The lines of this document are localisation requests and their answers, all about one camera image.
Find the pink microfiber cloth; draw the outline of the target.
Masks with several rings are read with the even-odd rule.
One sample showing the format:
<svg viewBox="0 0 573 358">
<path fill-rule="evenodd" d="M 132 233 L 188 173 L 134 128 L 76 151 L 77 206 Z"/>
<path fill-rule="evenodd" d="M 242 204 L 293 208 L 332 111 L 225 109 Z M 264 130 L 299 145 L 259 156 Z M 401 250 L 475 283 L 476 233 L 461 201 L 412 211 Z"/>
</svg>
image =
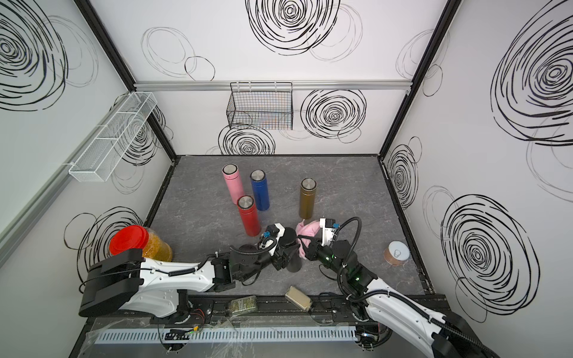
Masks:
<svg viewBox="0 0 573 358">
<path fill-rule="evenodd" d="M 295 232 L 298 243 L 300 244 L 299 256 L 301 259 L 306 259 L 305 249 L 308 248 L 311 240 L 319 233 L 319 231 L 321 231 L 319 220 L 308 223 L 302 220 L 296 225 Z"/>
</svg>

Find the black thermos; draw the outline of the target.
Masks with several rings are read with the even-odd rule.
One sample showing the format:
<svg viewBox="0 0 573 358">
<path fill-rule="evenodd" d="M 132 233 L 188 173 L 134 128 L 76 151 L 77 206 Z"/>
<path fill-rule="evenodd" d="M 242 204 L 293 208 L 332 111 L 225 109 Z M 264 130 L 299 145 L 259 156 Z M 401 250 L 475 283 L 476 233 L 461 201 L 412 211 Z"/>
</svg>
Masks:
<svg viewBox="0 0 573 358">
<path fill-rule="evenodd" d="M 278 241 L 282 268 L 296 273 L 301 270 L 302 262 L 299 256 L 300 242 L 292 228 L 285 228 L 284 234 Z"/>
</svg>

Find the red thermos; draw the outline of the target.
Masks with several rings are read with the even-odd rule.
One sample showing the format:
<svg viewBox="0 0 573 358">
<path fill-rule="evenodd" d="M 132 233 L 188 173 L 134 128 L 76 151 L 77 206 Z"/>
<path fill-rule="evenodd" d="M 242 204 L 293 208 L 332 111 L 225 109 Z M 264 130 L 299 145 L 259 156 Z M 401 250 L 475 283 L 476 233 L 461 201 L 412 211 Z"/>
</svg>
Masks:
<svg viewBox="0 0 573 358">
<path fill-rule="evenodd" d="M 250 195 L 243 195 L 237 201 L 237 208 L 246 234 L 250 237 L 257 237 L 261 232 L 261 224 L 255 200 Z"/>
</svg>

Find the gold thermos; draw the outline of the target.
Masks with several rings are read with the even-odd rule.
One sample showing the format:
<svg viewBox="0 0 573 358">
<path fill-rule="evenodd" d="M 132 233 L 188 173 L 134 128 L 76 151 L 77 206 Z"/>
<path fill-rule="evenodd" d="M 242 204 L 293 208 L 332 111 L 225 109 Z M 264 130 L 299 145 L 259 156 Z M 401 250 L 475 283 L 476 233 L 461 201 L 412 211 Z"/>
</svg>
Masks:
<svg viewBox="0 0 573 358">
<path fill-rule="evenodd" d="M 312 178 L 305 178 L 300 184 L 299 216 L 302 219 L 311 219 L 313 216 L 317 183 Z"/>
</svg>

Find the blue thermos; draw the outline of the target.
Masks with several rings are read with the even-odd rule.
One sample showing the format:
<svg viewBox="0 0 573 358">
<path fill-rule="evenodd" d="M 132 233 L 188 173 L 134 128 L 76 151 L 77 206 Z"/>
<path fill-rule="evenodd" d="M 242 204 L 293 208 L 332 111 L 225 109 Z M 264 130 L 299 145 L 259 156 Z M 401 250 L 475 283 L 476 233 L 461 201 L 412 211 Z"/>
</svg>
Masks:
<svg viewBox="0 0 573 358">
<path fill-rule="evenodd" d="M 253 196 L 259 211 L 266 211 L 270 208 L 269 189 L 267 174 L 261 169 L 256 169 L 250 174 Z"/>
</svg>

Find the pink thermos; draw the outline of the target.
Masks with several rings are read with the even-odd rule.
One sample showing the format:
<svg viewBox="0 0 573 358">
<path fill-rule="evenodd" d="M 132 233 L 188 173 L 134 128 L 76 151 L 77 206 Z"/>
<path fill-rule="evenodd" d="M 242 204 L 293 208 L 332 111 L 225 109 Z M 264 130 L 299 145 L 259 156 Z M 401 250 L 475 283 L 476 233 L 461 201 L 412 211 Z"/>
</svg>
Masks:
<svg viewBox="0 0 573 358">
<path fill-rule="evenodd" d="M 245 195 L 238 166 L 234 163 L 225 165 L 222 168 L 222 175 L 225 179 L 233 204 L 237 204 L 239 199 Z"/>
</svg>

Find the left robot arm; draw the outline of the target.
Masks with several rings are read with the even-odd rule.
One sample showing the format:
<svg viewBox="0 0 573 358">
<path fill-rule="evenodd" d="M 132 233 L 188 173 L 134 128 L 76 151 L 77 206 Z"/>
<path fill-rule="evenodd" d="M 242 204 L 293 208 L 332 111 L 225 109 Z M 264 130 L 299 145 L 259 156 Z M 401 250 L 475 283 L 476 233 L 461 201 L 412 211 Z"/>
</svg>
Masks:
<svg viewBox="0 0 573 358">
<path fill-rule="evenodd" d="M 186 315 L 189 292 L 225 292 L 268 266 L 278 271 L 296 266 L 299 248 L 295 229 L 274 224 L 255 246 L 231 247 L 199 263 L 164 262 L 145 258 L 142 249 L 128 249 L 89 268 L 78 314 L 90 318 L 129 310 L 159 319 Z"/>
</svg>

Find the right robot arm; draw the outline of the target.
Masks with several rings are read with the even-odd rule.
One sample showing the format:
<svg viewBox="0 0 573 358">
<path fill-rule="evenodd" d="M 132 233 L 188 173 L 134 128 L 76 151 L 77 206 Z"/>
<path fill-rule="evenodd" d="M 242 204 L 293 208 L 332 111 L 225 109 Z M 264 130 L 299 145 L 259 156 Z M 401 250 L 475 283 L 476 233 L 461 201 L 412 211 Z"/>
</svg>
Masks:
<svg viewBox="0 0 573 358">
<path fill-rule="evenodd" d="M 295 232 L 308 261 L 318 261 L 336 274 L 343 298 L 361 319 L 376 321 L 400 335 L 427 357 L 497 357 L 483 344 L 465 319 L 455 313 L 431 310 L 393 289 L 358 261 L 355 247 L 362 220 L 347 219 L 325 229 L 324 221 L 298 223 Z"/>
</svg>

